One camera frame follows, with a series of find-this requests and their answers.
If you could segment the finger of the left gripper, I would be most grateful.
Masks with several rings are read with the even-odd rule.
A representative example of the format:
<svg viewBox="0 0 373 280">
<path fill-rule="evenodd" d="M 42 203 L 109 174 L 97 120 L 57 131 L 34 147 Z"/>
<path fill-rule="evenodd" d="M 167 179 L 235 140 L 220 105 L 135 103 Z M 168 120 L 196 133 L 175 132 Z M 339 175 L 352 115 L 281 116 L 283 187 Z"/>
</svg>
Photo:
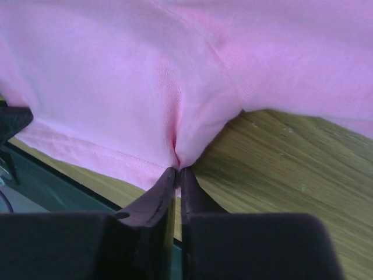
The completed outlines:
<svg viewBox="0 0 373 280">
<path fill-rule="evenodd" d="M 1 176 L 19 184 L 16 168 L 10 154 L 4 151 L 5 144 L 26 128 L 33 120 L 27 107 L 1 106 Z"/>
</svg>

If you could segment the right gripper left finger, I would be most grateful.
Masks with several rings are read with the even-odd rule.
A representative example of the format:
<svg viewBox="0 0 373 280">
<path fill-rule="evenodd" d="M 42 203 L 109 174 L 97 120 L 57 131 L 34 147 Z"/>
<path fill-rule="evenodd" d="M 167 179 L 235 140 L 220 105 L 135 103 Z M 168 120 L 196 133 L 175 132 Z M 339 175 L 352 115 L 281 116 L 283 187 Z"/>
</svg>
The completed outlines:
<svg viewBox="0 0 373 280">
<path fill-rule="evenodd" d="M 169 279 L 176 175 L 114 214 L 2 214 L 1 278 Z"/>
</svg>

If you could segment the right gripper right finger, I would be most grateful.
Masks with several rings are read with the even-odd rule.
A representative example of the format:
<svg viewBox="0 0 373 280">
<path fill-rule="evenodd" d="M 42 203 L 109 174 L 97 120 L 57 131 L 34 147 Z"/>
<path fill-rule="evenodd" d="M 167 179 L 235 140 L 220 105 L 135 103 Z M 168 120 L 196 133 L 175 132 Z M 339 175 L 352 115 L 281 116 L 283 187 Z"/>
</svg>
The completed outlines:
<svg viewBox="0 0 373 280">
<path fill-rule="evenodd" d="M 184 279 L 343 279 L 326 227 L 306 213 L 228 213 L 180 173 Z"/>
</svg>

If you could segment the pink t shirt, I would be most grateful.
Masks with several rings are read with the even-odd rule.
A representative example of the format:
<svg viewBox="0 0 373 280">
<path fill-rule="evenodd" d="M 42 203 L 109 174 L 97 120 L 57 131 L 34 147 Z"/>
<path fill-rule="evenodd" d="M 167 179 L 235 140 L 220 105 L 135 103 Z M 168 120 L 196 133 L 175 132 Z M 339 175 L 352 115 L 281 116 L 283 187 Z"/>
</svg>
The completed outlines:
<svg viewBox="0 0 373 280">
<path fill-rule="evenodd" d="M 28 146 L 144 190 L 241 111 L 372 137 L 372 2 L 2 1 L 1 95 Z"/>
</svg>

